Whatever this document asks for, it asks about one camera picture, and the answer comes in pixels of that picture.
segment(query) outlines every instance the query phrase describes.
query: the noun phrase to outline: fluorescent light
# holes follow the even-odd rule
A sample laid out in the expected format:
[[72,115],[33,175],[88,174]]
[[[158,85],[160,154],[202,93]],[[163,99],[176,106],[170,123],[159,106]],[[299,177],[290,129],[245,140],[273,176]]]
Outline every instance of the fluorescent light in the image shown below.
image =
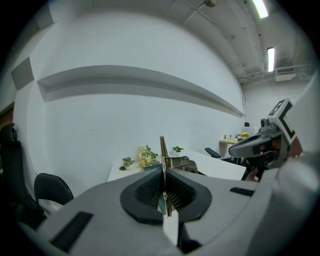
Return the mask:
[[263,0],[253,0],[255,8],[257,9],[260,19],[268,17],[268,11],[265,6],[265,3]]
[[275,48],[268,48],[268,72],[274,71],[275,67]]

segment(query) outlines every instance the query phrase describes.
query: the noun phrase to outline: air conditioner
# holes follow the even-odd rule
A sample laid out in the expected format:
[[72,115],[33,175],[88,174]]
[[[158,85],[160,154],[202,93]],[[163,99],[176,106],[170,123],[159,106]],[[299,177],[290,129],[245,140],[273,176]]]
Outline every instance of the air conditioner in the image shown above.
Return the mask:
[[289,81],[296,76],[295,69],[292,67],[277,69],[274,74],[276,82]]

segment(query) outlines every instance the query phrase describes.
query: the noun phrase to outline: white table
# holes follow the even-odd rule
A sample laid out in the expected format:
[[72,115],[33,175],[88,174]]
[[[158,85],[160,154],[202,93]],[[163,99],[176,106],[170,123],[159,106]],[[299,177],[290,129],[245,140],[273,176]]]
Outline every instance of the white table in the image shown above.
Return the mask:
[[[180,153],[180,156],[187,156],[190,160],[195,161],[199,172],[214,178],[240,181],[246,171],[246,168],[243,166],[221,161],[220,159],[216,159],[190,149],[184,149]],[[119,170],[121,165],[121,158],[119,158],[117,162],[113,163],[108,182],[143,171],[138,167],[137,162],[133,163],[132,170]]]

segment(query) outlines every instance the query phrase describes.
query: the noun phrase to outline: ceiling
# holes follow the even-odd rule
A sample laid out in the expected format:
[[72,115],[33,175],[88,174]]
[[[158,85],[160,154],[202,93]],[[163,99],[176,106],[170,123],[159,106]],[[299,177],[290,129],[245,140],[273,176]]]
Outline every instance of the ceiling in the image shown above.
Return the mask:
[[263,19],[253,0],[213,1],[214,7],[204,0],[92,0],[92,7],[135,9],[179,23],[207,41],[241,84],[273,76],[269,47],[275,48],[275,68],[294,66],[301,78],[312,75],[312,47],[274,1],[264,0],[269,16]]

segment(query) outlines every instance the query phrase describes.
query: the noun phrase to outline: black chair armrest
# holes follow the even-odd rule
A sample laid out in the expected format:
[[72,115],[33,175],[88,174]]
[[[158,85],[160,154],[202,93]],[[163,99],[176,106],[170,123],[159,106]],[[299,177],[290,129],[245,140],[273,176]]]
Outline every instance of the black chair armrest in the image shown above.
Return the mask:
[[212,158],[220,158],[221,155],[219,155],[216,151],[212,150],[210,147],[206,147],[204,149]]

